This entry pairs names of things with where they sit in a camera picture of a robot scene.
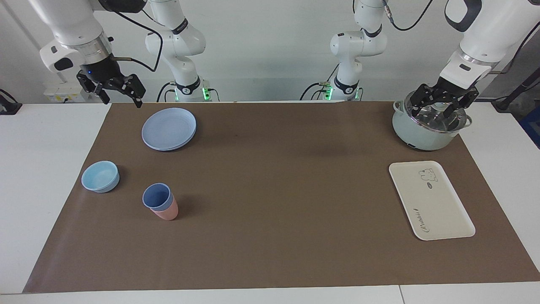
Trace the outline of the brown table mat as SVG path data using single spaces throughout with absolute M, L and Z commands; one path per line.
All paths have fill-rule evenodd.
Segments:
M 169 107 L 110 107 L 84 167 L 112 161 L 120 182 L 76 181 L 25 293 L 540 281 L 462 139 L 411 149 L 388 102 L 182 104 L 197 132 L 158 152 L 141 129 Z M 474 236 L 413 234 L 389 174 L 410 161 L 443 167 Z M 155 183 L 174 220 L 143 205 Z

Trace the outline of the light blue bowl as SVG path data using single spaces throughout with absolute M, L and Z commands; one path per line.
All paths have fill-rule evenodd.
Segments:
M 119 169 L 111 161 L 93 163 L 81 176 L 81 184 L 91 192 L 106 193 L 114 189 L 120 181 Z

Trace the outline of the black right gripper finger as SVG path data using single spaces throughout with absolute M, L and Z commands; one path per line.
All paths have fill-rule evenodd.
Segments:
M 146 89 L 137 75 L 131 74 L 124 77 L 113 77 L 111 79 L 111 88 L 131 98 L 137 108 L 141 108 L 143 105 L 142 99 L 146 94 Z
M 84 71 L 79 71 L 77 73 L 77 80 L 79 81 L 79 84 L 81 85 L 82 89 L 89 93 L 94 94 L 97 98 L 101 100 L 103 104 L 109 104 L 110 97 L 103 89 L 103 84 L 98 82 L 97 84 L 94 84 L 89 77 L 84 73 Z

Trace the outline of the pink plastic cup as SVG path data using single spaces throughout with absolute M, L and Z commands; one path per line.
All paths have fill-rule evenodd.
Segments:
M 178 216 L 179 208 L 177 200 L 172 196 L 164 204 L 151 209 L 154 214 L 164 220 L 174 220 Z

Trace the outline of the blue crate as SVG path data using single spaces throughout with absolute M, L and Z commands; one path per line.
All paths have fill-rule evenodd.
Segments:
M 518 123 L 532 142 L 540 149 L 540 106 L 525 115 Z

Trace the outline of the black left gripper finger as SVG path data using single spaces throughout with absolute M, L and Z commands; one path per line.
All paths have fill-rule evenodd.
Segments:
M 451 117 L 453 112 L 459 109 L 467 109 L 476 100 L 479 92 L 476 87 L 471 87 L 466 92 L 463 92 L 462 95 L 453 92 L 447 92 L 447 95 L 449 98 L 449 105 L 443 112 L 445 119 Z
M 412 95 L 412 116 L 416 117 L 426 106 L 430 106 L 439 101 L 441 90 L 437 86 L 430 87 L 421 84 Z

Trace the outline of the black table clamp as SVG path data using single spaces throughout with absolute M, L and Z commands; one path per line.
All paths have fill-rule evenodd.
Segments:
M 0 115 L 15 115 L 22 105 L 10 93 L 0 89 Z

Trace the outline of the white power strip box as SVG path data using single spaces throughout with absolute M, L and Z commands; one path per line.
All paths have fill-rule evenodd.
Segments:
M 89 93 L 75 82 L 47 84 L 43 96 L 52 103 L 86 103 L 91 100 Z

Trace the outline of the pale green cooking pot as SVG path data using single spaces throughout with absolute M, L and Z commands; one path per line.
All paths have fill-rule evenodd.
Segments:
M 397 136 L 408 146 L 424 151 L 440 150 L 450 144 L 459 134 L 459 132 L 436 133 L 417 125 L 401 109 L 403 101 L 393 104 L 395 111 L 393 128 Z

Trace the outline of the blue round plate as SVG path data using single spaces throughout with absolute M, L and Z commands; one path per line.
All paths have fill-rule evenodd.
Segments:
M 188 110 L 168 108 L 151 115 L 143 124 L 143 143 L 156 151 L 179 149 L 191 141 L 197 130 L 197 120 Z

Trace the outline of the cream rabbit print tray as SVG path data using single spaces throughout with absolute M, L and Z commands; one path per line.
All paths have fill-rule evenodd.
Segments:
M 389 173 L 418 239 L 435 241 L 475 235 L 470 216 L 438 162 L 392 163 Z

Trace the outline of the blue plastic cup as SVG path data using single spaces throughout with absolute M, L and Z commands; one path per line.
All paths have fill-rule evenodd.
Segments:
M 141 200 L 148 209 L 161 212 L 173 204 L 174 195 L 167 184 L 155 183 L 144 190 Z

